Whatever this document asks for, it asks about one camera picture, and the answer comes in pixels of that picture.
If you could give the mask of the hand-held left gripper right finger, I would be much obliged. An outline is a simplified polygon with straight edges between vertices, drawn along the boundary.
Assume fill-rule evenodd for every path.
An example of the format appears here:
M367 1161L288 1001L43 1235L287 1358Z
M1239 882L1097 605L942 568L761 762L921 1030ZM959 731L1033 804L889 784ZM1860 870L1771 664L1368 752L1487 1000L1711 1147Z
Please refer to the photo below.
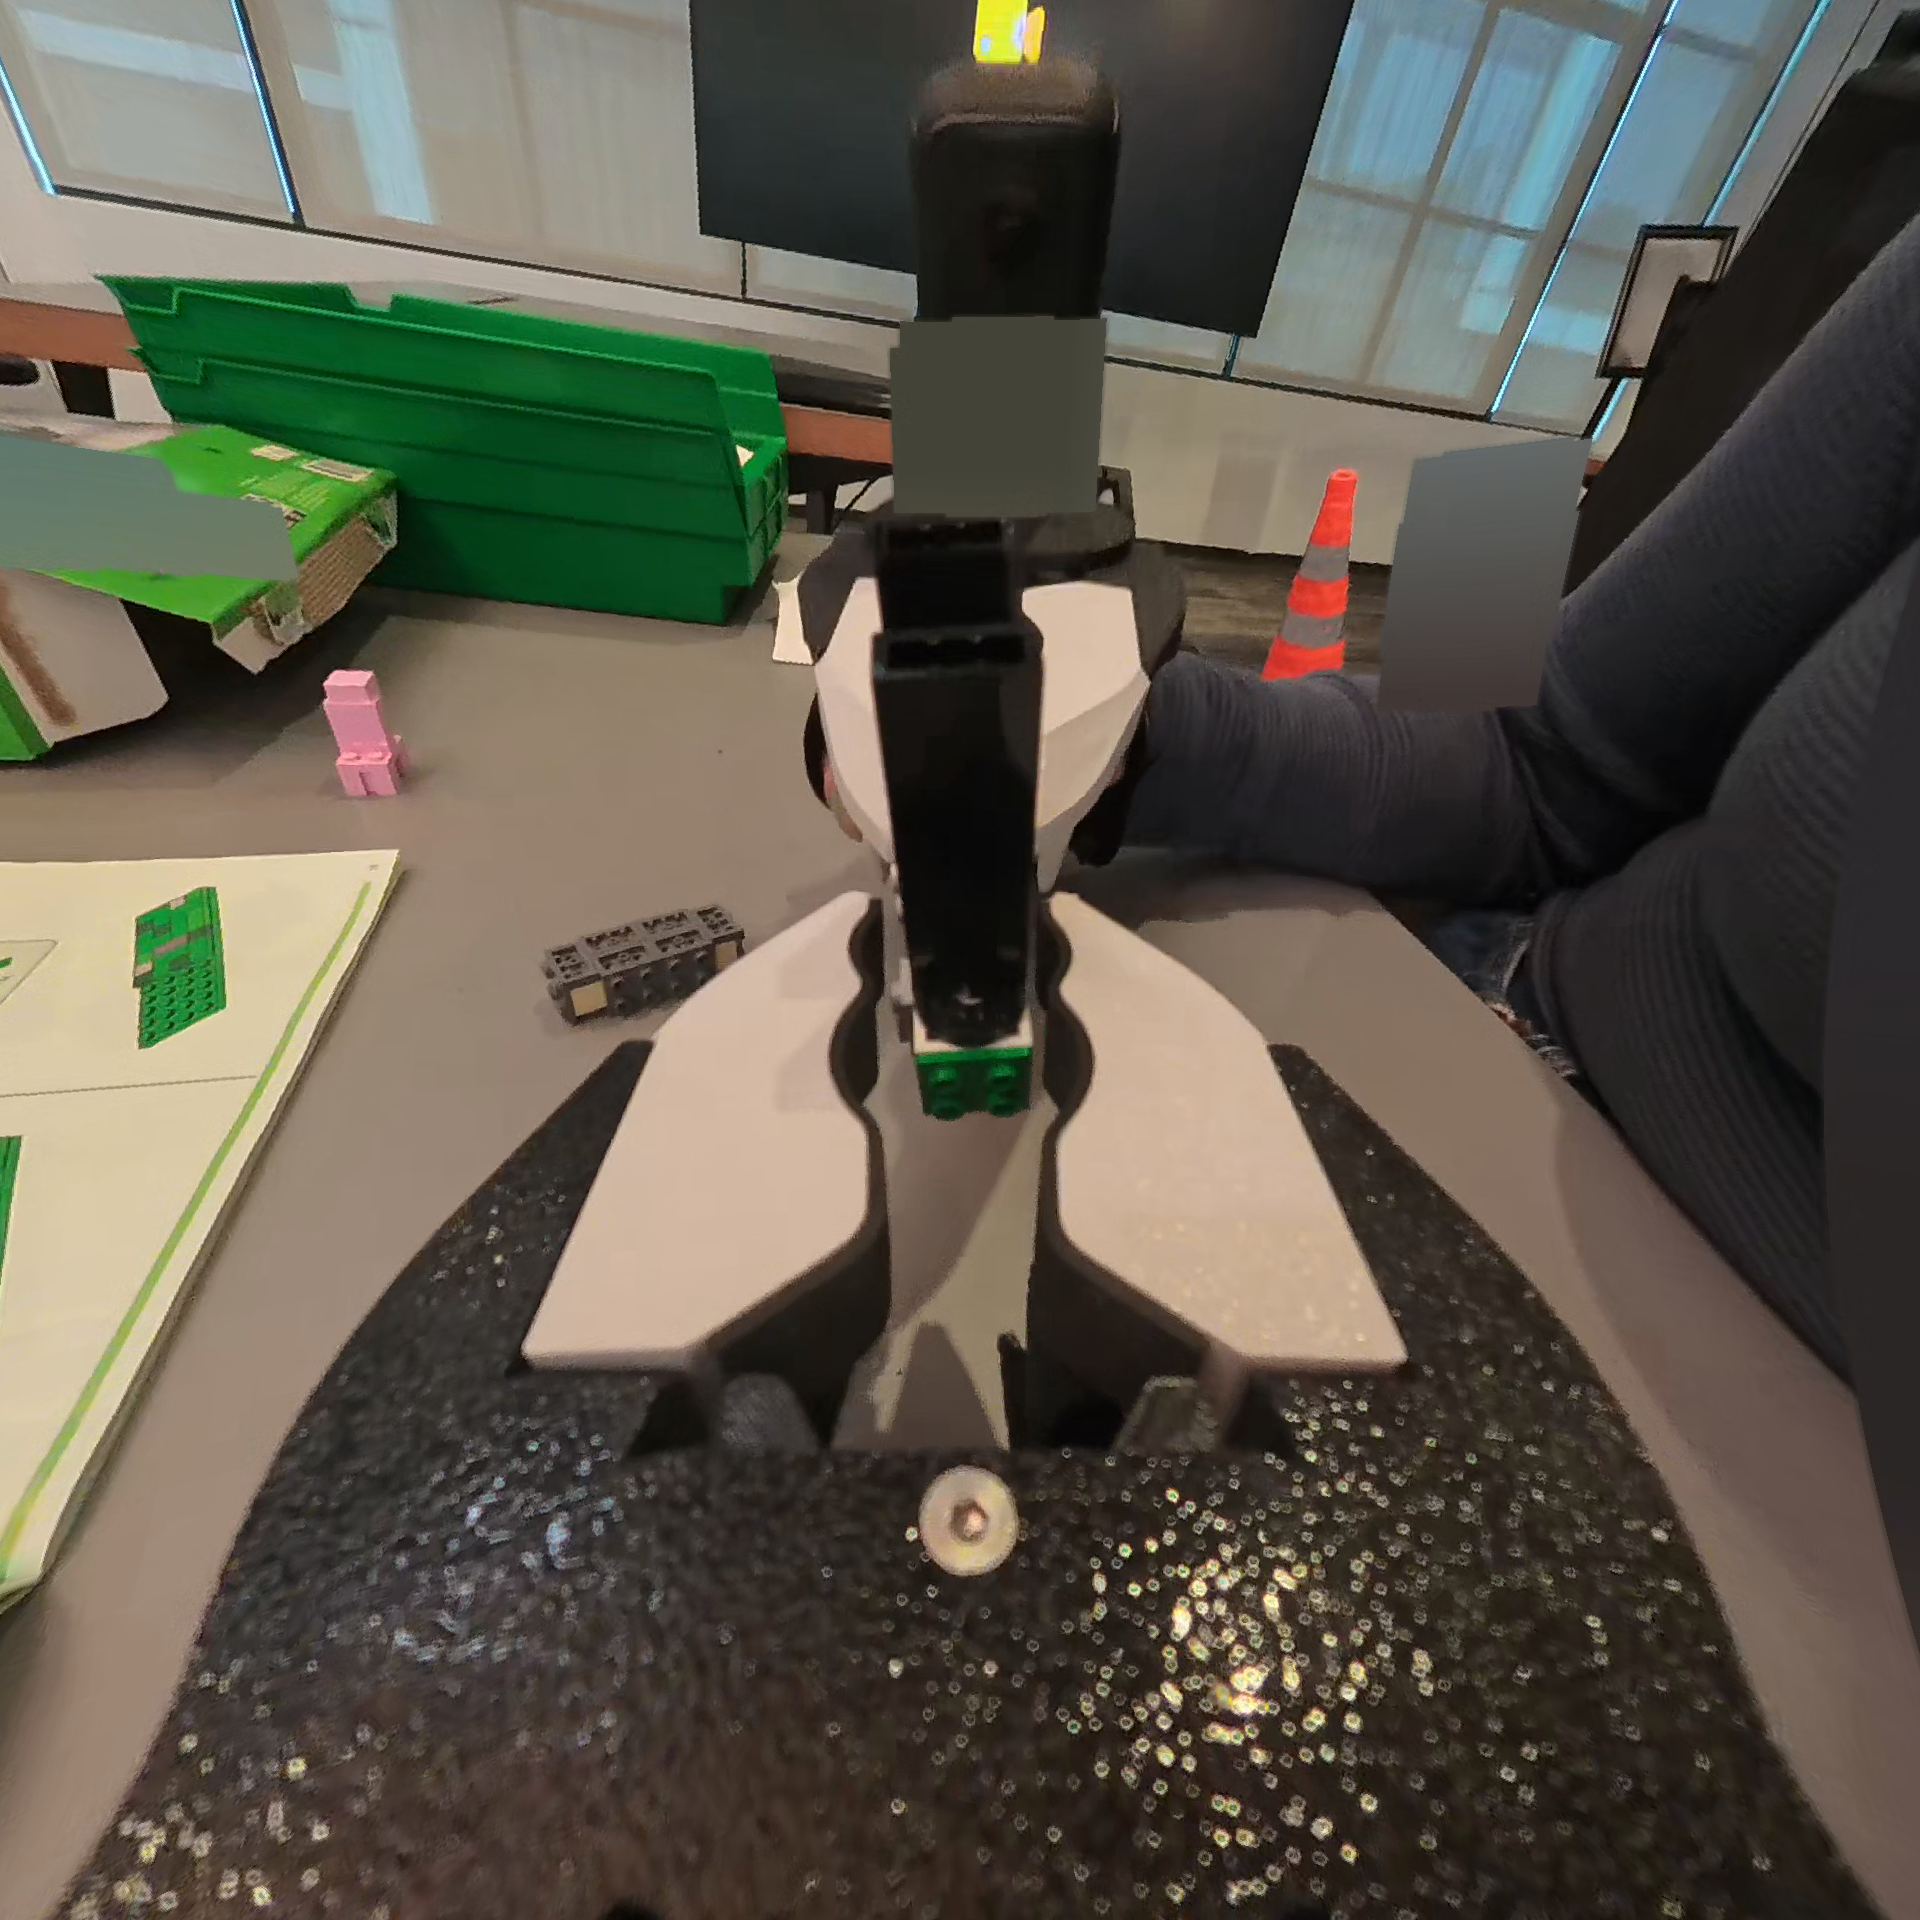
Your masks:
M1406 1332L1263 1030L1054 899L1043 1179L1027 1334L1071 1376L1368 1376Z

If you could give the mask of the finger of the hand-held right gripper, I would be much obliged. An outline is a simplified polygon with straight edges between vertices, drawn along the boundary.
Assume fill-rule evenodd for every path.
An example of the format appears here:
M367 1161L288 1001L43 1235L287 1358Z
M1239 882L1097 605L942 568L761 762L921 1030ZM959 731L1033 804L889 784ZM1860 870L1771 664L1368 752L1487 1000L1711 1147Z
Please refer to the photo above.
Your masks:
M1132 593L1118 586L1035 586L1027 593L1027 619L1043 640L1035 888L1057 888L1078 823L1112 784L1132 748L1147 706L1147 664L1141 664Z
M889 870L889 782L883 782L883 731L873 731L873 632L883 600L873 586L855 586L829 650L817 660L817 706L829 727L832 784L858 826L858 850Z

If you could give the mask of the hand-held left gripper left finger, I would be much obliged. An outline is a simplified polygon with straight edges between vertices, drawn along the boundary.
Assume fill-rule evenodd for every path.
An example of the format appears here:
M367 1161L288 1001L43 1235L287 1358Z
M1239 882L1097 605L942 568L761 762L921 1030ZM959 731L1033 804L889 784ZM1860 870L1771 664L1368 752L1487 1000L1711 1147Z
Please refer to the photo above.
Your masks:
M829 899L654 1035L532 1318L532 1370L783 1370L737 1343L855 1264L889 1332L873 1093L883 903Z

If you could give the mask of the black toy brick column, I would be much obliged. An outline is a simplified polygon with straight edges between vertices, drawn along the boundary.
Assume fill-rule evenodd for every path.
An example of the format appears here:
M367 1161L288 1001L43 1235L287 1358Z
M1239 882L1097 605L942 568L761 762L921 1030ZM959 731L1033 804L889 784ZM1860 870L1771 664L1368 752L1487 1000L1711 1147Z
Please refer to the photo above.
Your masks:
M1035 932L1043 640L1003 525L873 525L873 739L909 1001L935 1046L1009 1046Z

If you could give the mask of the green square toy brick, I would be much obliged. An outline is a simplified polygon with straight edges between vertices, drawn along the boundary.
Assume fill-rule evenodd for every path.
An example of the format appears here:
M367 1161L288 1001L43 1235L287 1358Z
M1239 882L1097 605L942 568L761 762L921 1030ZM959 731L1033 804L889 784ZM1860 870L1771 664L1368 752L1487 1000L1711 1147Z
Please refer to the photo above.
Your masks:
M916 1046L916 1093L932 1120L1017 1120L1033 1109L1033 1046Z

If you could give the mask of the person's right forearm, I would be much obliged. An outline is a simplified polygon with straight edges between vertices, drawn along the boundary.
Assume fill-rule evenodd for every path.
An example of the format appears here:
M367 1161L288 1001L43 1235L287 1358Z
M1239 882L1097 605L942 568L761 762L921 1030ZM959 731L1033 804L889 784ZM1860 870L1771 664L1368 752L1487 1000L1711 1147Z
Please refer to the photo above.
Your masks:
M1345 672L1267 685L1192 650L1104 804L1118 850L1429 906L1523 906L1611 862L1600 784L1523 714L1386 714Z

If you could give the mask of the grey desk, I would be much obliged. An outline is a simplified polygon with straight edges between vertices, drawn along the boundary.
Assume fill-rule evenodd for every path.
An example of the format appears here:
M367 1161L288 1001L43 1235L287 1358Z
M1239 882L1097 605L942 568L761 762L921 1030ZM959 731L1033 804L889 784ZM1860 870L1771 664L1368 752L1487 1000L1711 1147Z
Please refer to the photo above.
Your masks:
M393 804L330 773L344 664L406 748ZM552 1021L535 955L684 903L770 935L855 882L798 714L761 619L367 600L236 702L6 773L6 862L402 850L110 1472L6 1614L6 1911L48 1911L95 1849L350 1325L619 1035ZM1091 903L1304 1046L1535 1274L1660 1467L1795 1785L1916 1911L1916 1635L1852 1388L1374 903L1169 862L1091 874Z

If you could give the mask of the person's right hand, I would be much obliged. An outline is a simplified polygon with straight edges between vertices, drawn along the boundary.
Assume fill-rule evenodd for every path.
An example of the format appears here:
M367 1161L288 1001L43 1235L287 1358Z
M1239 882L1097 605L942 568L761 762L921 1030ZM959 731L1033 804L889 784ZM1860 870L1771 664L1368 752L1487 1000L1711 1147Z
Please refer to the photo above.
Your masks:
M838 804L838 784L832 784L819 706L804 706L798 762L804 762L817 804L832 817L832 826L838 826L849 839L858 839L858 826L855 826L855 817L849 817L849 804Z

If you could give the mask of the dark grey toy brick assembly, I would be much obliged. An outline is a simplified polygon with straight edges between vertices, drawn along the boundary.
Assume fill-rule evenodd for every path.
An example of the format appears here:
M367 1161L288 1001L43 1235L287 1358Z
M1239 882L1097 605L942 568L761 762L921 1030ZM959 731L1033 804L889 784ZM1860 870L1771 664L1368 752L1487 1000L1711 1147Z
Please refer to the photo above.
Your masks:
M748 955L748 932L732 923L732 906L722 903L665 906L543 948L543 990L566 1010L566 1027L647 1021L661 1001L693 1000L737 955Z

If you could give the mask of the orange striped traffic cone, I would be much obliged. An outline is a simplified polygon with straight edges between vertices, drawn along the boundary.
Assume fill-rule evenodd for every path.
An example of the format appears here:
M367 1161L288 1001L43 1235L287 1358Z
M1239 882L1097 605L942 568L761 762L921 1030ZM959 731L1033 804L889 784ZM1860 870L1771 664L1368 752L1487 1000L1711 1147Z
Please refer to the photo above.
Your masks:
M1355 469L1332 469L1263 679L1345 672Z

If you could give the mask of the stacked green plastic bins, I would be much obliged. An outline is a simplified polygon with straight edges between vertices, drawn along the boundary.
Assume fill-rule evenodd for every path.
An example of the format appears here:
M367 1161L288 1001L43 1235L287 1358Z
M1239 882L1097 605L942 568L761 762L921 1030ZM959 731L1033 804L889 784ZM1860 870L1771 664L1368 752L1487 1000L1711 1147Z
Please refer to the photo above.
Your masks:
M393 593L726 627L784 526L770 359L276 278L100 278L179 422L386 469Z

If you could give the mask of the pink toy brick figure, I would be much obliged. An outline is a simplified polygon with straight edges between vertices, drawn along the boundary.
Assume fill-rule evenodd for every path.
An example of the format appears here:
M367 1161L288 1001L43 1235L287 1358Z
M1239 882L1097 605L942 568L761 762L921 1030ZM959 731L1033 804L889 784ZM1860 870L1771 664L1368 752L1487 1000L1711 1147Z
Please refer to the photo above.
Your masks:
M330 773L350 804L393 804L406 782L406 748L386 727L379 679L344 664L325 672Z

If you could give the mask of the glass window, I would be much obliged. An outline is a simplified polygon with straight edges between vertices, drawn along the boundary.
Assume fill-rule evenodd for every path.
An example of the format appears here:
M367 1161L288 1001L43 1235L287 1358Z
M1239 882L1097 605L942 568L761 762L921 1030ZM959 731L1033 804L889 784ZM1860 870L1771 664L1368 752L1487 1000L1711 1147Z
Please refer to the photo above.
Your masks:
M48 187L732 297L684 0L19 0Z
M1647 222L1721 222L1808 0L1363 0L1232 383L1590 430Z

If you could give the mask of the toy brick instruction booklet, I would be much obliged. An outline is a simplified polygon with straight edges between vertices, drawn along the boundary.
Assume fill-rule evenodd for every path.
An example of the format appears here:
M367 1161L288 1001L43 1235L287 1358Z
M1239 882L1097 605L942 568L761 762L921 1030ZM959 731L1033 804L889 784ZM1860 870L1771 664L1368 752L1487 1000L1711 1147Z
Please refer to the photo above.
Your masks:
M59 1552L393 874L393 850L0 870L0 1609Z

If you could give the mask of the green white cardboard box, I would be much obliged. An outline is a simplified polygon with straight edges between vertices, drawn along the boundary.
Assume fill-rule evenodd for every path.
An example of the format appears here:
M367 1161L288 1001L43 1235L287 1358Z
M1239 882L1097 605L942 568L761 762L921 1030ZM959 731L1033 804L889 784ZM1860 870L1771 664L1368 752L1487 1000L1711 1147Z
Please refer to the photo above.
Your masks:
M0 762L257 679L393 556L393 477L236 430L6 411Z

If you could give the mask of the black framed sign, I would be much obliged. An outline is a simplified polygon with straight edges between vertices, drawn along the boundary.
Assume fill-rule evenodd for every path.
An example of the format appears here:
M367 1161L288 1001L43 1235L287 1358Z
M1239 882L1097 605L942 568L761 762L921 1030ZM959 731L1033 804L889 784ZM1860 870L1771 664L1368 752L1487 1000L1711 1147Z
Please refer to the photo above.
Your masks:
M1738 257L1738 222L1641 222L1594 383L1641 383L1660 337L1717 290Z

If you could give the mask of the person's dark clothed body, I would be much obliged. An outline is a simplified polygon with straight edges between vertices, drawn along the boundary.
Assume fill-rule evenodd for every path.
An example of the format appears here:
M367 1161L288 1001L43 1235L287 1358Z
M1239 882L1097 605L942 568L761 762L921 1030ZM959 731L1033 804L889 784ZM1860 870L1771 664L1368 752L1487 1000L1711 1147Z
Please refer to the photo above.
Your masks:
M1549 1030L1711 1248L1852 1382L1824 1248L1824 955L1916 593L1916 222L1561 610L1389 888L1535 906Z

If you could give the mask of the black wall screen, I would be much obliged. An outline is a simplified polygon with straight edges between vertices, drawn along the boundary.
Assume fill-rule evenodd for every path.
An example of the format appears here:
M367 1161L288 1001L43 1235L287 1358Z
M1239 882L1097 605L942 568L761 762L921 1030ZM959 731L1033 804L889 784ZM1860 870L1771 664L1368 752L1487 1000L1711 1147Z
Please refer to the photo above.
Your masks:
M909 114L971 30L964 0L698 0L698 231L916 270ZM1351 0L1043 0L1043 63L1118 97L1104 312L1263 329L1345 33Z

